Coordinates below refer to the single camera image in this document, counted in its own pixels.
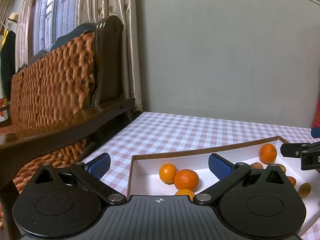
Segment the large orange tangerine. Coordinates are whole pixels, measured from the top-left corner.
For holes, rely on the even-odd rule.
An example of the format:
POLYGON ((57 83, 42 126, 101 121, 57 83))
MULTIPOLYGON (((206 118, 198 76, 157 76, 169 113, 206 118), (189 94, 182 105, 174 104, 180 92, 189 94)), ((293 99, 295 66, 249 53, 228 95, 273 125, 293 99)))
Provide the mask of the large orange tangerine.
POLYGON ((191 191, 196 191, 199 184, 200 179, 198 174, 190 169, 178 171, 174 178, 174 185, 178 190, 189 189, 191 191))

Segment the red thermos flask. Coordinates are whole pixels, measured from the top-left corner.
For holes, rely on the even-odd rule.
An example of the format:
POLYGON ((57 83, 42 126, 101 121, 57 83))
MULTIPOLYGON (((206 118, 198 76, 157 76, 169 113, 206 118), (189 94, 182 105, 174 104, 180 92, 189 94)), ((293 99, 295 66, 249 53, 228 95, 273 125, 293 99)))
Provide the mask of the red thermos flask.
POLYGON ((320 128, 320 102, 318 101, 311 128, 320 128))

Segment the orange fruit piece in tray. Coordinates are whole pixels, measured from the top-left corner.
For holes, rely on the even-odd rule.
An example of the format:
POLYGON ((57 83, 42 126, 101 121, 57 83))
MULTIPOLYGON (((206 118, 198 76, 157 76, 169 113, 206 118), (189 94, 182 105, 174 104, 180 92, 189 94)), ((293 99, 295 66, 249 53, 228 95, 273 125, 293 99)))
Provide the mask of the orange fruit piece in tray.
POLYGON ((290 181, 290 183, 292 184, 292 186, 295 186, 297 181, 295 178, 293 178, 292 176, 287 176, 288 180, 290 181))

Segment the olive green fruit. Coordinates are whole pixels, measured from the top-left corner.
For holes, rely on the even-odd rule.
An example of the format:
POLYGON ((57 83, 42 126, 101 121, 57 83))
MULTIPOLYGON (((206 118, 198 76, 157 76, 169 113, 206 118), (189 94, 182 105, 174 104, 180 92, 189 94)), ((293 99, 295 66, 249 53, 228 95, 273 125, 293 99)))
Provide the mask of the olive green fruit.
POLYGON ((306 198, 312 190, 312 186, 309 183, 304 183, 300 185, 298 189, 298 194, 301 198, 306 198))

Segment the small orange tangerine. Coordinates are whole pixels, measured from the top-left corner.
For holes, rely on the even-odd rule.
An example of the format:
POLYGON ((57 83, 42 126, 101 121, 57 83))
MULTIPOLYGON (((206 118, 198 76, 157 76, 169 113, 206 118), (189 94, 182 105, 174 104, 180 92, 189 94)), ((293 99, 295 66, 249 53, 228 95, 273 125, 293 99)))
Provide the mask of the small orange tangerine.
POLYGON ((263 163, 271 164, 277 158, 277 149, 272 144, 265 144, 259 151, 259 158, 263 163))

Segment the small round kumquat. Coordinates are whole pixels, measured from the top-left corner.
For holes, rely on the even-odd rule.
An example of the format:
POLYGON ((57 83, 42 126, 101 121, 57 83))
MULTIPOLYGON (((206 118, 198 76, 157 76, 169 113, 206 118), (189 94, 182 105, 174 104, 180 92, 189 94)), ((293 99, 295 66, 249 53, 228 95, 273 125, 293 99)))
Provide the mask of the small round kumquat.
POLYGON ((181 189, 178 190, 175 193, 176 196, 188 196, 190 198, 191 201, 193 201, 193 197, 195 196, 195 193, 193 191, 191 191, 190 189, 181 189))

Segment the brown white cardboard tray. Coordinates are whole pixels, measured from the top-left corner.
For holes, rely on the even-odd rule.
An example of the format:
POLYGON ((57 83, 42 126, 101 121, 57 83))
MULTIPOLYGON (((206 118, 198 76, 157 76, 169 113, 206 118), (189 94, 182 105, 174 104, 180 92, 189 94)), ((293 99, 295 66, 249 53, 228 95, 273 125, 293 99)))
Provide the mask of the brown white cardboard tray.
MULTIPOLYGON (((177 192, 174 185, 167 185, 159 178, 159 169, 164 164, 175 165, 178 170, 190 169, 200 178, 196 192, 199 193, 218 182, 218 178, 209 169, 209 156, 217 153, 231 163, 244 162, 248 165, 259 162, 259 152, 263 145, 272 144, 280 150, 286 140, 280 136, 244 142, 234 145, 204 148, 182 152, 154 153, 133 155, 129 173, 127 196, 169 196, 177 192)), ((286 158, 277 154, 276 163, 286 168, 286 175, 295 178, 295 188, 303 183, 310 183, 311 193, 303 199, 306 218, 299 232, 302 236, 315 224, 319 223, 319 173, 315 170, 302 171, 300 160, 286 158)))

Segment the pink checkered tablecloth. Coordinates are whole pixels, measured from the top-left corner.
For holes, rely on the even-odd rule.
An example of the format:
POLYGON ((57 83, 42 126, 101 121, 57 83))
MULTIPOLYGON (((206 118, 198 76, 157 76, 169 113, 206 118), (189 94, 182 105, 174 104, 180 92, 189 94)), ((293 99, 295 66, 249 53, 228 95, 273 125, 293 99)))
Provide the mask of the pink checkered tablecloth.
POLYGON ((182 152, 280 136, 285 143, 318 142, 308 128, 145 112, 102 147, 111 167, 101 181, 127 201, 108 207, 87 231, 65 239, 215 239, 205 221, 208 211, 188 196, 127 196, 133 155, 182 152))

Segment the orange woven sofa cushion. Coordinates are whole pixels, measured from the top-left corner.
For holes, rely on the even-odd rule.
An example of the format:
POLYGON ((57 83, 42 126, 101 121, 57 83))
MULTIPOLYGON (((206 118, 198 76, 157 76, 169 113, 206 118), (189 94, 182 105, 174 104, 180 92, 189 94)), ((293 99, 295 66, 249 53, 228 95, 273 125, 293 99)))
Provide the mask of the orange woven sofa cushion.
POLYGON ((91 103, 95 33, 80 36, 17 72, 11 80, 10 117, 1 135, 40 128, 68 118, 91 103))

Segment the dark hanging coat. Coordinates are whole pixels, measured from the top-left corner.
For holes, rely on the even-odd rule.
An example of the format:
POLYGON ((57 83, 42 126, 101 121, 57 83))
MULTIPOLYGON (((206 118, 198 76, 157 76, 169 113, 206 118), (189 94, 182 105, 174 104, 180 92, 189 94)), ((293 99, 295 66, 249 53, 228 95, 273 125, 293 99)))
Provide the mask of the dark hanging coat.
POLYGON ((16 34, 10 30, 1 49, 1 80, 7 101, 11 100, 11 79, 15 74, 16 34))

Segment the straw hat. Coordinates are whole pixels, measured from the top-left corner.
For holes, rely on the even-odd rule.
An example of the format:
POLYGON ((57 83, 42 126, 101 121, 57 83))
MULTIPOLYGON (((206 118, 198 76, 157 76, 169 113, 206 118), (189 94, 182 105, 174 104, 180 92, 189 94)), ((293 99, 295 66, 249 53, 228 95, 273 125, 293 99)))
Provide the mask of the straw hat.
POLYGON ((17 23, 18 22, 18 18, 19 18, 19 13, 17 12, 12 12, 10 14, 10 16, 7 18, 7 20, 9 22, 14 22, 14 23, 17 23))

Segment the beige striped curtain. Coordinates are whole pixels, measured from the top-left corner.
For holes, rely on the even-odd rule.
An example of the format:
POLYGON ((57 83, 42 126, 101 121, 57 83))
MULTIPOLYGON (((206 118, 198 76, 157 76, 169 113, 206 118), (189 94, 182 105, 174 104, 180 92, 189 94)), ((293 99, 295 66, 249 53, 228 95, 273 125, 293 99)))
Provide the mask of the beige striped curtain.
POLYGON ((92 103, 132 99, 141 110, 136 0, 77 0, 76 22, 97 25, 98 74, 92 103))

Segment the window with metal frame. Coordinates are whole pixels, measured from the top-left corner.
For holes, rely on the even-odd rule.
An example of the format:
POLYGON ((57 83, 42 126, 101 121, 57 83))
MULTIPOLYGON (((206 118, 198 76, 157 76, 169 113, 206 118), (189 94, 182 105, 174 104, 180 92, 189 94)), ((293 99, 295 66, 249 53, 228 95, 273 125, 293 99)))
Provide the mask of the window with metal frame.
POLYGON ((76 28, 78 0, 31 0, 28 57, 50 51, 57 39, 76 28))

